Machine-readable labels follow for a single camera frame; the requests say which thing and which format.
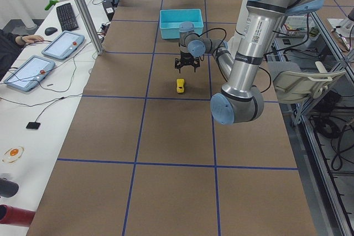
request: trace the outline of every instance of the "tablet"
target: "tablet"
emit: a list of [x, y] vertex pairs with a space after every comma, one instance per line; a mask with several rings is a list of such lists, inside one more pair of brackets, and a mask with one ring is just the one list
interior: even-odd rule
[[42, 51], [42, 54], [58, 60], [64, 60], [70, 56], [84, 40], [85, 37], [83, 35], [64, 30]]
[[55, 67], [55, 62], [33, 55], [12, 75], [5, 79], [7, 86], [20, 91], [30, 91]]

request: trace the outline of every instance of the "black mouse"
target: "black mouse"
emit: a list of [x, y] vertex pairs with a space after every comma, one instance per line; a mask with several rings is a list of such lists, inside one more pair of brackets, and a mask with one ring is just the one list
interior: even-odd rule
[[52, 35], [53, 33], [55, 33], [58, 29], [56, 29], [55, 27], [48, 27], [46, 28], [46, 30], [44, 31], [46, 36]]

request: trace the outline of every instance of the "red cup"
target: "red cup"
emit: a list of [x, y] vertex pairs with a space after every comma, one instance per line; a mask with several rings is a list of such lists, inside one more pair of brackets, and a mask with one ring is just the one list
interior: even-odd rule
[[0, 224], [29, 227], [34, 218], [35, 212], [22, 208], [0, 205]]

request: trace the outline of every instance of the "computer keyboard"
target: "computer keyboard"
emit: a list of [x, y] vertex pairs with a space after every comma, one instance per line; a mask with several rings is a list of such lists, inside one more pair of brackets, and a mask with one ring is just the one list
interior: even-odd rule
[[60, 22], [61, 30], [75, 30], [77, 24], [71, 3], [67, 3], [56, 8], [56, 13]]

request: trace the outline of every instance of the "white table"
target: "white table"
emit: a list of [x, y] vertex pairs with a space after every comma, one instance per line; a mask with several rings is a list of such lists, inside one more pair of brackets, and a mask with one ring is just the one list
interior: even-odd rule
[[[106, 13], [102, 5], [93, 5], [92, 0], [85, 1], [88, 4], [92, 20], [98, 30], [102, 23], [108, 22]], [[75, 14], [79, 14], [75, 2], [73, 0], [69, 2], [71, 2], [73, 6]], [[81, 16], [78, 15], [76, 19], [79, 24], [79, 29], [75, 30], [75, 32], [83, 34], [86, 38], [85, 42], [79, 47], [79, 51], [85, 44], [90, 42], [90, 38]], [[58, 31], [51, 36], [45, 36], [44, 30], [47, 27], [56, 27]], [[60, 33], [61, 28], [54, 7], [43, 24], [39, 27], [36, 34], [42, 35], [46, 40], [54, 40]], [[48, 45], [48, 43], [26, 47], [13, 66], [20, 66], [32, 55], [42, 56], [41, 51], [46, 45]], [[95, 48], [92, 44], [88, 44], [88, 46], [75, 57], [77, 65], [75, 78], [67, 92], [57, 93], [44, 90], [37, 86], [32, 91], [23, 93], [13, 90], [6, 85], [0, 85], [0, 95], [2, 98], [28, 105], [69, 95], [79, 95], [82, 93], [89, 79], [89, 72], [93, 68], [95, 57]], [[55, 63], [57, 66], [61, 64], [64, 65], [55, 69], [41, 84], [43, 87], [62, 91], [68, 88], [75, 66], [72, 59], [65, 63], [55, 60]], [[35, 121], [40, 112], [48, 106], [49, 103], [35, 107], [23, 107], [18, 104], [0, 100], [0, 123], [2, 125], [0, 130], [0, 177], [6, 177], [19, 185], [18, 193], [11, 198], [0, 198], [0, 204], [8, 204], [32, 211], [37, 209], [80, 98], [81, 97], [63, 99], [50, 106], [38, 120], [41, 123], [39, 130], [27, 130], [25, 127], [28, 122]], [[3, 154], [8, 149], [17, 146], [24, 147], [22, 157], [12, 164], [3, 163], [1, 161]], [[28, 228], [25, 227], [0, 224], [1, 236], [26, 235], [27, 230]]]

